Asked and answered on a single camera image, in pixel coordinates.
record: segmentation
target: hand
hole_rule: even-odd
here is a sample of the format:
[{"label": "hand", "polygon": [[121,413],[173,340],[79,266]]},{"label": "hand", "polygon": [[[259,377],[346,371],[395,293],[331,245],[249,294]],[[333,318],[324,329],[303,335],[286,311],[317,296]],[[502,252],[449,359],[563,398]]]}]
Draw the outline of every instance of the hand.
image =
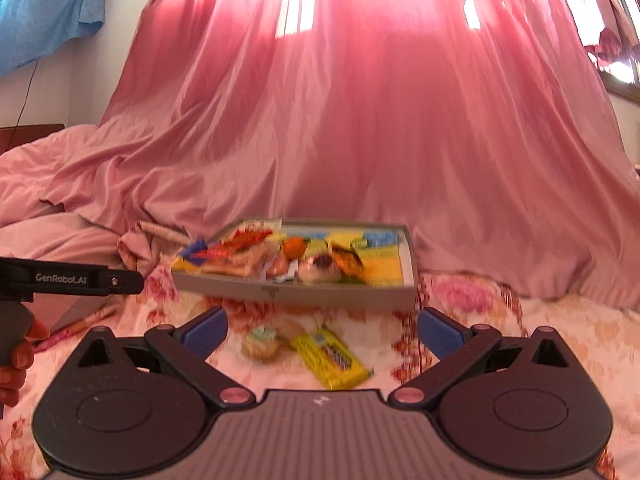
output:
[{"label": "hand", "polygon": [[[49,337],[49,330],[41,322],[35,321],[27,332],[31,340]],[[15,406],[20,399],[19,390],[24,386],[27,368],[33,365],[33,348],[25,340],[14,348],[11,354],[11,366],[0,366],[0,404]]]}]

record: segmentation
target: cardboard box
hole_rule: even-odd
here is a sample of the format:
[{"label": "cardboard box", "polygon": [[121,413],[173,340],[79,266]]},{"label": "cardboard box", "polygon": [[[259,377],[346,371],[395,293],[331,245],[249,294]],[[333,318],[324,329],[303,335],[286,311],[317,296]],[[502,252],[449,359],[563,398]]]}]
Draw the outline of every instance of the cardboard box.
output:
[{"label": "cardboard box", "polygon": [[197,294],[234,298],[236,300],[261,301],[265,303],[285,303],[296,306],[330,308],[365,308],[372,312],[404,311],[415,308],[417,269],[414,251],[408,230],[403,225],[375,224],[365,222],[341,222],[306,219],[243,219],[228,225],[212,237],[212,241],[232,236],[237,229],[251,226],[264,226],[275,232],[288,235],[309,232],[330,234],[357,234],[363,232],[360,249],[375,248],[366,246],[371,237],[395,232],[398,241],[398,257],[401,267],[401,281],[398,285],[370,286],[361,284],[335,283],[327,285],[303,285],[297,282],[274,283],[254,278],[236,278],[203,272],[188,272],[177,264],[185,257],[204,248],[201,240],[185,249],[174,262],[172,275],[178,290],[187,290]]}]

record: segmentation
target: black handheld device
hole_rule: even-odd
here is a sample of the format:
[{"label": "black handheld device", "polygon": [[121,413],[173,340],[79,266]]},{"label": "black handheld device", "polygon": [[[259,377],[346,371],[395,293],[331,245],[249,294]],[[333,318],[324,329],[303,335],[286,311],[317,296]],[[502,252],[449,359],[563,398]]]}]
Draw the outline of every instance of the black handheld device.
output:
[{"label": "black handheld device", "polygon": [[46,479],[603,480],[611,413],[551,327],[503,337],[421,310],[418,336],[440,361],[386,400],[258,401],[205,361],[226,330],[221,308],[142,337],[90,330],[34,412]]},{"label": "black handheld device", "polygon": [[[71,296],[139,294],[144,280],[138,272],[107,266],[0,258],[0,366],[10,364],[13,348],[26,336],[33,314],[22,302],[35,293]],[[3,406],[0,404],[0,419]]]}]

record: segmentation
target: wall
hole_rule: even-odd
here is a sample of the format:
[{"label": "wall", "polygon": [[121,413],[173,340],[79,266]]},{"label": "wall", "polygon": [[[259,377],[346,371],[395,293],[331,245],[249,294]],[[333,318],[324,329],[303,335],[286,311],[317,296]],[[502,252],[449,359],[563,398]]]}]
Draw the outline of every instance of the wall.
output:
[{"label": "wall", "polygon": [[100,32],[78,42],[68,124],[97,124],[118,84],[140,12],[148,0],[106,0]]},{"label": "wall", "polygon": [[[68,124],[75,51],[71,41],[40,60],[20,124]],[[15,126],[33,67],[32,63],[0,78],[0,128]]]},{"label": "wall", "polygon": [[640,162],[640,105],[609,94],[618,118],[622,142],[631,162]]}]

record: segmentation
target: wooden headboard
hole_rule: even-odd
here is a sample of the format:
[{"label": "wooden headboard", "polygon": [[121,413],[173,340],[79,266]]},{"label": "wooden headboard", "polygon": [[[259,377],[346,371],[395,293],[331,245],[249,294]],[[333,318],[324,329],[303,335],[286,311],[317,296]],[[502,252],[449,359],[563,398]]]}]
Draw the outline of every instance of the wooden headboard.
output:
[{"label": "wooden headboard", "polygon": [[0,153],[64,129],[64,124],[32,124],[31,126],[18,126],[17,128],[13,126],[0,128]]}]

